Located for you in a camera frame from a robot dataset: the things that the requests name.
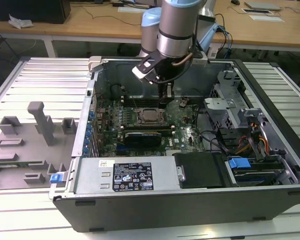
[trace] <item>sticker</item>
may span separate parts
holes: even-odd
[[[112,168],[115,164],[115,160],[100,160],[99,168]]]
[[[5,168],[17,168],[17,165],[0,165],[0,169],[5,169]]]
[[[115,163],[113,165],[112,189],[115,192],[153,190],[153,181],[150,162]]]

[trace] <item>paper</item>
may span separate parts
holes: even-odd
[[[17,29],[21,29],[21,28],[30,28],[33,27],[33,23],[31,20],[21,20],[21,19],[17,19],[13,16],[11,16],[9,14],[10,20],[8,21],[9,24],[11,24],[12,26],[14,26]]]
[[[269,21],[269,22],[281,22],[284,23],[280,17],[277,16],[254,16],[254,15],[249,15],[250,18],[256,21]]]

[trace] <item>aluminum workbench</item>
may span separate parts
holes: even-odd
[[[279,67],[255,62],[245,65],[300,137],[299,87]],[[0,88],[0,120],[16,116],[21,123],[34,123],[27,112],[28,103],[43,101],[44,113],[54,122],[64,117],[78,122],[90,78],[88,59],[33,57],[21,61]],[[258,107],[252,95],[246,94]],[[197,240],[245,236],[300,240],[300,204],[270,221],[78,233],[56,209],[48,192],[48,188],[0,190],[0,239]]]

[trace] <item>table leg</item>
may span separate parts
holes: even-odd
[[[258,60],[263,60],[266,57],[266,55],[268,54],[268,52],[269,52],[268,50],[261,50],[261,52],[258,56]]]
[[[91,57],[91,42],[85,41],[85,50],[86,50],[86,57],[90,58]]]
[[[58,54],[57,54],[57,51],[54,48],[53,41],[48,40],[48,39],[43,40],[43,41],[44,41],[46,52],[48,53],[48,57],[49,58],[57,58]]]

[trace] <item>blue tab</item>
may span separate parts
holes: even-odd
[[[62,173],[55,173],[52,174],[50,177],[50,183],[51,184],[59,184],[62,183],[62,178],[64,177],[64,175]]]
[[[228,163],[232,169],[235,169],[235,168],[249,169],[249,168],[251,168],[248,158],[245,158],[245,157],[232,158],[228,161]]]

